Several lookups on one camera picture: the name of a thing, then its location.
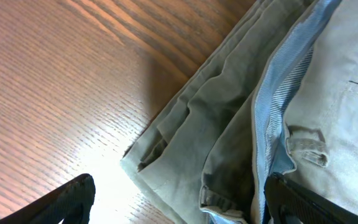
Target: gray fabric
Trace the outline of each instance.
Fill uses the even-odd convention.
[[[207,221],[198,208],[202,171],[208,187],[237,202],[249,218],[254,184],[250,95],[268,57],[311,1],[256,2],[121,161],[128,176],[173,221]],[[238,156],[233,164],[215,162],[232,155]],[[231,178],[244,178],[222,183],[225,170]]]
[[[343,0],[318,37],[284,119],[286,175],[358,215],[358,1]]]

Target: cloth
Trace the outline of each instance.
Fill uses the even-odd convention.
[[[313,45],[340,0],[315,1],[299,18],[267,62],[252,99],[253,172],[252,221],[265,220],[265,181],[271,172],[293,169],[282,138],[285,108],[310,64]]]
[[[358,215],[358,1],[343,0],[285,112],[289,178]]]
[[[238,111],[250,110],[252,90],[266,61],[311,2],[257,1],[121,161],[128,176],[173,221],[208,221],[207,213],[199,209],[205,207],[200,201],[200,189],[205,189],[201,176],[210,190],[234,201],[232,208],[244,212],[238,218],[241,222],[250,217],[249,202],[254,194],[250,113]],[[235,130],[241,131],[238,135],[244,139],[229,134]],[[239,139],[232,144],[232,154],[223,151],[225,143]],[[236,154],[245,159],[229,166],[215,162],[219,153],[229,159]],[[238,177],[238,183],[214,181],[224,179],[225,173]],[[208,209],[225,212],[219,210],[219,204]]]

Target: wood grain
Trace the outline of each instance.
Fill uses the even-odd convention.
[[[252,0],[0,0],[0,218],[90,173],[91,223],[168,223],[118,166]]]

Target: black object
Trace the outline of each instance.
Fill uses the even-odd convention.
[[[81,174],[28,206],[0,220],[0,224],[87,224],[96,189],[89,174]]]
[[[358,223],[358,216],[279,173],[271,174],[265,196],[274,224]]]

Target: garment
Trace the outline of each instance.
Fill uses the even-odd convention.
[[[285,112],[289,178],[358,215],[358,1],[343,0]]]
[[[269,173],[293,169],[283,142],[283,113],[306,73],[313,53],[311,46],[340,2],[319,0],[308,8],[272,54],[255,89],[251,109],[255,180],[251,212],[254,223],[268,221],[264,218],[263,189]]]
[[[211,165],[211,158],[221,151],[226,138],[231,138],[222,136],[229,123],[234,124],[232,130],[240,127],[244,114],[237,116],[240,123],[232,120],[233,117],[244,104],[250,108],[252,90],[268,57],[310,4],[311,0],[256,2],[222,46],[169,102],[121,161],[129,177],[173,221],[207,221],[207,213],[201,212],[198,206],[201,173],[207,156],[220,139],[220,148],[208,156],[207,164]],[[240,142],[232,150],[249,155],[252,150],[250,126],[244,130],[244,136],[249,141]],[[230,156],[230,153],[225,152],[225,156]],[[241,184],[247,186],[245,189],[248,190],[244,190],[242,195],[249,202],[253,183],[248,181],[252,179],[250,156],[248,158],[248,164],[243,167],[248,173],[247,180]],[[238,167],[234,168],[238,170],[242,164],[237,162]],[[203,177],[215,177],[219,175],[217,170],[232,169],[223,165],[221,168],[214,164],[206,167]],[[211,187],[216,187],[218,194],[225,193],[225,186],[211,184]],[[246,204],[242,199],[234,198]],[[248,214],[241,215],[242,221],[247,217]]]

